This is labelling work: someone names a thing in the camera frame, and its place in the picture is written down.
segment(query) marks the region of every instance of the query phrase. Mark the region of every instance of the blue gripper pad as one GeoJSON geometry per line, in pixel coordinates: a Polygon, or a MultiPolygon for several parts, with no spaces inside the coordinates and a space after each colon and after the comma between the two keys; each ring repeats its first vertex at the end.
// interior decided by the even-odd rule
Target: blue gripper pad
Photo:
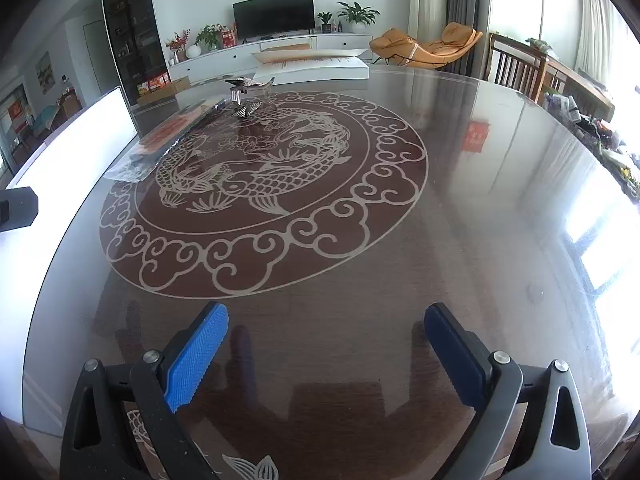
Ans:
{"type": "Polygon", "coordinates": [[[229,326],[226,306],[218,303],[194,330],[166,378],[164,399],[173,413],[193,398],[229,326]]]}
{"type": "Polygon", "coordinates": [[[444,367],[460,401],[476,412],[484,410],[486,375],[469,348],[465,331],[444,305],[432,304],[424,313],[424,333],[444,367]]]}

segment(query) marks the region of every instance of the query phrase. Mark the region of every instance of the wooden chair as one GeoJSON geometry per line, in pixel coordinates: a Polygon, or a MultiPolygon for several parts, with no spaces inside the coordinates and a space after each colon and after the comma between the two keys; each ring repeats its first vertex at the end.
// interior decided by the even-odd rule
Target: wooden chair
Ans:
{"type": "Polygon", "coordinates": [[[518,90],[532,101],[537,101],[542,90],[548,57],[529,45],[492,32],[489,34],[485,81],[489,81],[492,75],[494,52],[499,53],[499,56],[493,82],[518,90]]]}

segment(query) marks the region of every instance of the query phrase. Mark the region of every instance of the potted plant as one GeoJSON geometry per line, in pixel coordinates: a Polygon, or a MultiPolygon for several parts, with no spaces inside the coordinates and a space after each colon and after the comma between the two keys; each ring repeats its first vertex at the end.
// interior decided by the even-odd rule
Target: potted plant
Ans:
{"type": "Polygon", "coordinates": [[[196,36],[195,44],[199,47],[208,46],[209,50],[217,50],[221,48],[222,47],[221,41],[220,41],[221,30],[222,30],[222,25],[220,25],[219,23],[216,23],[215,25],[205,25],[196,36]]]}
{"type": "Polygon", "coordinates": [[[322,33],[327,34],[331,32],[331,21],[332,14],[330,12],[318,12],[318,18],[322,20],[322,33]]]}
{"type": "Polygon", "coordinates": [[[376,22],[376,16],[380,13],[371,7],[361,7],[358,2],[353,3],[353,7],[344,2],[338,2],[344,9],[338,13],[338,16],[346,16],[347,21],[351,23],[351,31],[356,34],[364,33],[367,25],[373,25],[376,22]]]}
{"type": "Polygon", "coordinates": [[[178,61],[184,61],[185,59],[187,59],[186,54],[184,53],[184,49],[187,46],[187,40],[189,39],[190,32],[190,28],[188,28],[187,30],[183,30],[181,36],[176,32],[174,34],[174,38],[165,43],[165,46],[167,46],[174,52],[174,55],[178,58],[178,61]]]}

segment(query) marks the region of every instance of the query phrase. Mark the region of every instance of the screw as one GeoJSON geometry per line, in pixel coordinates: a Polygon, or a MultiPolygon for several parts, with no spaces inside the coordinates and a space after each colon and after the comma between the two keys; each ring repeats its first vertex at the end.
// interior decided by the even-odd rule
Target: screw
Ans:
{"type": "Polygon", "coordinates": [[[142,356],[142,360],[145,363],[155,363],[160,358],[160,352],[158,350],[147,350],[142,356]]]}
{"type": "Polygon", "coordinates": [[[569,365],[565,361],[562,361],[562,359],[556,359],[554,361],[554,366],[559,372],[565,372],[569,369],[569,365]]]}
{"type": "Polygon", "coordinates": [[[87,372],[93,372],[98,367],[98,359],[89,359],[84,363],[84,369],[87,372]]]}
{"type": "Polygon", "coordinates": [[[509,354],[507,354],[507,352],[498,350],[497,352],[494,352],[494,360],[501,365],[505,365],[511,361],[511,357],[509,356],[509,354]]]}

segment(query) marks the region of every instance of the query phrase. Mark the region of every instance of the circular medallion design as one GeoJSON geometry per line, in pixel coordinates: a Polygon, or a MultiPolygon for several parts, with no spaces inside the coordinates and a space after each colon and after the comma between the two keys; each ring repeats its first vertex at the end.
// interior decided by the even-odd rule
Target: circular medallion design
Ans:
{"type": "Polygon", "coordinates": [[[283,92],[248,118],[199,124],[142,182],[115,183],[100,241],[145,290],[244,296],[366,250],[411,210],[427,170],[420,137],[386,108],[283,92]]]}

